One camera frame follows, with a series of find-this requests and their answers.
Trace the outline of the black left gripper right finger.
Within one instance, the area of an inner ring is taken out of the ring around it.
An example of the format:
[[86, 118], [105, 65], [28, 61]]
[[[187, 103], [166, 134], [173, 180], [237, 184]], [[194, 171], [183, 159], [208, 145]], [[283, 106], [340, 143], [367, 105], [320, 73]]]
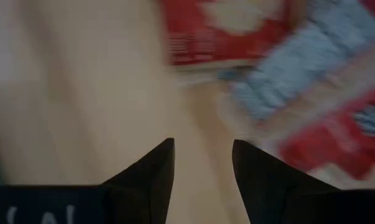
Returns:
[[234, 140], [232, 162], [250, 224], [309, 224], [313, 210], [304, 197], [337, 189], [247, 141]]

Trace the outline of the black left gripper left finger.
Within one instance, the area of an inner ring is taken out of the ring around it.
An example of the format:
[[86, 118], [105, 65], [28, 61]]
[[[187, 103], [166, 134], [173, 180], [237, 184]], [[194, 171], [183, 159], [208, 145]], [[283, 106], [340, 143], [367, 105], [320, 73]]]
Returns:
[[175, 173], [175, 140], [167, 138], [103, 182], [105, 224], [165, 224]]

